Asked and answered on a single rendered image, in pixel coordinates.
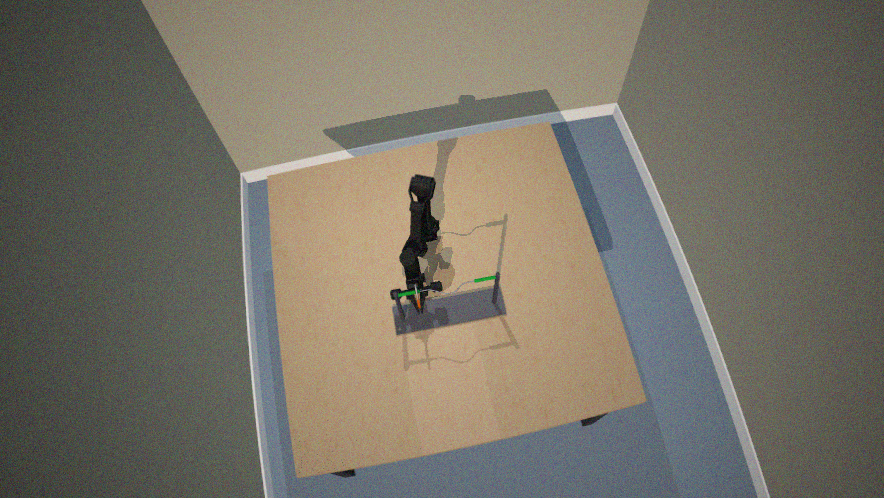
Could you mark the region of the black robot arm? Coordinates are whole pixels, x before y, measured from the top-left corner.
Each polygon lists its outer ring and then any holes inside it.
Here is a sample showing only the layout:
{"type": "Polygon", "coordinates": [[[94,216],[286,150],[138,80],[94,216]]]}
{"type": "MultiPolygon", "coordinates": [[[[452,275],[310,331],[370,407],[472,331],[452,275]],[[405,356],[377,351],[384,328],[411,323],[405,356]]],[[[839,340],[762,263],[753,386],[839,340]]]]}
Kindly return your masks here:
{"type": "MultiPolygon", "coordinates": [[[[425,256],[428,247],[426,242],[437,240],[439,220],[431,215],[430,200],[433,198],[436,181],[434,177],[417,174],[411,177],[408,193],[411,199],[409,211],[411,211],[410,236],[406,241],[399,260],[404,267],[405,273],[411,270],[420,270],[419,257],[425,256]],[[412,193],[417,196],[413,200],[412,193]],[[437,239],[436,239],[437,238],[437,239]]],[[[423,286],[426,282],[424,273],[415,273],[416,276],[407,277],[407,289],[423,286]]]]}

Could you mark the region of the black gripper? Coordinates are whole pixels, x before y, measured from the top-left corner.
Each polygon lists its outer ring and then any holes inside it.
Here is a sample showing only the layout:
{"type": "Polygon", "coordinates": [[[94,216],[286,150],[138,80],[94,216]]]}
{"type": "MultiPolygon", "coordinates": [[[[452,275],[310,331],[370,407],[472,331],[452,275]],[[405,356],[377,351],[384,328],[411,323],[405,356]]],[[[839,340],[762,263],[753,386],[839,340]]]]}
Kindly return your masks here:
{"type": "MultiPolygon", "coordinates": [[[[411,271],[406,272],[406,273],[405,273],[405,276],[407,275],[407,277],[409,277],[409,276],[410,276],[410,277],[413,277],[413,276],[416,276],[415,273],[419,273],[419,274],[421,274],[421,271],[420,271],[420,270],[411,270],[411,271]]],[[[429,286],[422,286],[422,285],[421,285],[420,287],[417,287],[417,290],[420,290],[420,291],[421,291],[421,290],[427,290],[427,289],[432,289],[432,290],[436,290],[436,291],[442,291],[442,283],[441,283],[440,281],[437,281],[437,282],[431,282],[429,286]]],[[[394,289],[394,290],[391,290],[391,291],[390,291],[390,297],[391,297],[391,300],[395,300],[395,299],[394,299],[394,296],[393,296],[393,293],[394,293],[394,292],[397,292],[397,293],[399,294],[399,293],[404,293],[404,292],[409,292],[409,291],[415,291],[415,287],[414,287],[414,288],[411,288],[411,289],[408,289],[408,290],[403,290],[403,291],[401,291],[401,289],[394,289]]],[[[428,290],[428,291],[430,291],[430,290],[428,290]]],[[[423,314],[424,301],[425,301],[425,297],[428,296],[428,291],[422,291],[422,292],[420,292],[420,307],[421,307],[421,314],[423,314]]],[[[413,295],[408,295],[408,296],[406,296],[406,298],[407,298],[407,300],[410,300],[410,301],[412,302],[412,304],[413,304],[414,307],[416,308],[418,314],[420,315],[420,313],[419,313],[419,308],[418,308],[418,305],[417,305],[417,302],[416,302],[416,299],[415,299],[414,294],[413,294],[413,295]]]]}

